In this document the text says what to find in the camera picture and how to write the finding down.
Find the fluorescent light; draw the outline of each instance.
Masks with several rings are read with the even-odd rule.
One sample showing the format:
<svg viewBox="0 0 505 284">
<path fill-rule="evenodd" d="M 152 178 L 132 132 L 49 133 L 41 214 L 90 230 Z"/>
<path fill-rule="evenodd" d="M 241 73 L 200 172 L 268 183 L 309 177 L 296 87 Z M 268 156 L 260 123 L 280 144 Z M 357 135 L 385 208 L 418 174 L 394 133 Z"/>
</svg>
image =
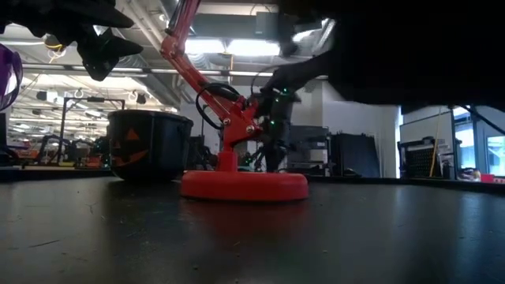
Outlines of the fluorescent light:
<svg viewBox="0 0 505 284">
<path fill-rule="evenodd" d="M 87 110 L 87 109 L 88 109 L 88 107 L 87 107 L 87 106 L 85 106 L 85 105 L 84 105 L 84 104 L 82 104 L 82 103 L 76 103 L 76 107 L 80 107 L 81 109 L 85 109 L 85 110 Z"/>
<path fill-rule="evenodd" d="M 49 91 L 46 91 L 47 93 L 47 102 L 51 102 L 51 103 L 58 103 L 58 92 L 57 91 L 54 91 L 54 90 L 49 90 Z"/>
<path fill-rule="evenodd" d="M 186 54 L 207 54 L 224 52 L 223 42 L 219 39 L 187 39 Z"/>
<path fill-rule="evenodd" d="M 0 41 L 0 44 L 6 45 L 6 46 L 20 46 L 20 47 L 24 46 L 24 47 L 29 47 L 29 46 L 35 46 L 35 45 L 43 45 L 44 42 L 2 40 L 2 41 Z"/>
<path fill-rule="evenodd" d="M 279 55 L 277 43 L 257 39 L 234 39 L 227 49 L 228 53 L 241 56 L 274 56 Z"/>
<path fill-rule="evenodd" d="M 26 124 L 16 125 L 16 127 L 21 128 L 21 129 L 30 129 L 31 128 L 30 126 L 28 126 Z"/>
<path fill-rule="evenodd" d="M 262 73 L 257 73 L 257 72 L 249 72 L 249 71 L 230 71 L 231 76 L 243 76 L 243 77 L 272 77 L 274 73 L 271 72 L 262 72 Z"/>
<path fill-rule="evenodd" d="M 96 111 L 96 110 L 86 110 L 84 113 L 92 115 L 92 116 L 96 116 L 97 118 L 102 116 L 102 113 L 99 111 Z"/>
<path fill-rule="evenodd" d="M 299 32 L 298 34 L 294 35 L 293 36 L 293 41 L 295 43 L 299 43 L 301 42 L 302 39 L 304 39 L 306 36 L 310 36 L 310 34 L 312 32 L 314 32 L 315 30 L 308 30 L 308 31 L 304 31 L 304 32 Z"/>
</svg>

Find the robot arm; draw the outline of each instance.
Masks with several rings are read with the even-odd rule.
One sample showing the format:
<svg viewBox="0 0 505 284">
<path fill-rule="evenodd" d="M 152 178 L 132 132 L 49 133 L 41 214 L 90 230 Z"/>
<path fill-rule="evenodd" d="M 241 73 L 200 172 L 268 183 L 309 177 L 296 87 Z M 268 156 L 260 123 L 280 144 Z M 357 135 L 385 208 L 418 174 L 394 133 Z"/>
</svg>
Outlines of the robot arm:
<svg viewBox="0 0 505 284">
<path fill-rule="evenodd" d="M 210 83 L 185 58 L 184 45 L 200 0 L 181 0 L 170 20 L 168 36 L 162 43 L 162 56 L 181 74 L 198 96 L 217 114 L 224 124 L 223 151 L 219 153 L 217 170 L 235 171 L 235 144 L 245 140 L 261 140 L 267 171 L 275 171 L 286 154 L 292 106 L 297 101 L 293 92 L 277 92 L 271 87 L 246 99 L 230 86 Z"/>
</svg>

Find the dark tabletop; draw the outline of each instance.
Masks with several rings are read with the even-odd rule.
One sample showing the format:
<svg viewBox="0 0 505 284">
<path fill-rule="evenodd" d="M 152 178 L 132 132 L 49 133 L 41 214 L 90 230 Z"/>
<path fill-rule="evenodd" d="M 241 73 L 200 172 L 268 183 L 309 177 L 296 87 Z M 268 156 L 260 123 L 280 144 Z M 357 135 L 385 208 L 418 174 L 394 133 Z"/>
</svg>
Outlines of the dark tabletop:
<svg viewBox="0 0 505 284">
<path fill-rule="evenodd" d="M 0 283 L 505 282 L 501 196 L 310 189 L 254 205 L 112 177 L 0 185 Z"/>
</svg>

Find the black cable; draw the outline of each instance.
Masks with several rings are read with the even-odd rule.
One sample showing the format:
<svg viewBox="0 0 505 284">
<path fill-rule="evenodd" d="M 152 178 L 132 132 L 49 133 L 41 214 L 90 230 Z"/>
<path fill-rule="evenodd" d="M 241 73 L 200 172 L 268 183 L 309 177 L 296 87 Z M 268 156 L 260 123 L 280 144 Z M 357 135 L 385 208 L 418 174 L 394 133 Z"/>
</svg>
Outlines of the black cable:
<svg viewBox="0 0 505 284">
<path fill-rule="evenodd" d="M 258 73 L 256 73 L 256 75 L 254 75 L 254 77 L 252 78 L 252 82 L 251 82 L 251 95 L 253 95 L 253 93 L 254 93 L 254 90 L 253 90 L 254 89 L 254 82 L 256 82 L 256 79 L 258 78 L 258 76 L 261 73 L 266 72 L 266 71 L 268 71 L 268 70 L 270 70 L 272 68 L 278 68 L 278 67 L 280 67 L 282 65 L 270 65 L 270 66 L 267 66 L 267 67 L 263 68 L 262 70 L 258 71 Z"/>
<path fill-rule="evenodd" d="M 200 95 L 201 95 L 202 92 L 199 92 L 197 95 L 196 95 L 196 99 L 195 99 L 195 105 L 196 105 L 196 110 L 198 110 L 198 113 L 201 115 L 201 117 L 213 128 L 213 129 L 217 129 L 217 130 L 220 130 L 220 129 L 223 129 L 222 126 L 219 126 L 217 124 L 215 124 L 215 122 L 213 122 L 211 120 L 210 117 L 208 117 L 207 114 L 205 114 L 205 111 L 204 109 L 202 109 L 202 106 L 200 105 L 200 102 L 198 101 L 198 99 L 200 98 Z"/>
<path fill-rule="evenodd" d="M 463 108 L 463 109 L 465 109 L 466 111 L 468 111 L 472 115 L 475 115 L 477 118 L 481 119 L 487 125 L 491 126 L 494 130 L 496 130 L 499 133 L 502 133 L 503 135 L 505 135 L 505 130 L 501 129 L 498 125 L 496 125 L 496 124 L 492 123 L 491 121 L 489 121 L 487 118 L 485 118 L 484 116 L 482 116 L 482 114 L 479 114 L 477 111 L 472 110 L 471 108 L 469 108 L 467 106 L 460 106 L 460 107 Z"/>
<path fill-rule="evenodd" d="M 229 93 L 224 93 L 224 92 L 215 92 L 215 93 L 212 93 L 212 95 L 218 95 L 224 99 L 228 99 L 230 101 L 236 101 L 239 97 L 240 97 L 240 94 L 237 92 L 237 90 L 235 90 L 233 87 L 229 86 L 228 84 L 224 84 L 224 83 L 209 83 L 209 84 L 206 84 L 199 92 L 198 94 L 196 94 L 196 99 L 195 99 L 195 105 L 196 105 L 196 110 L 198 110 L 198 113 L 201 115 L 201 117 L 213 128 L 213 129 L 216 129 L 216 130 L 221 130 L 223 129 L 222 126 L 219 126 L 217 125 L 215 122 L 213 122 L 211 120 L 210 117 L 208 117 L 207 114 L 205 114 L 205 111 L 204 109 L 202 108 L 202 106 L 200 105 L 200 101 L 198 100 L 201 96 L 201 94 L 207 90 L 209 90 L 210 88 L 221 88 L 221 89 L 225 89 L 227 90 Z"/>
</svg>

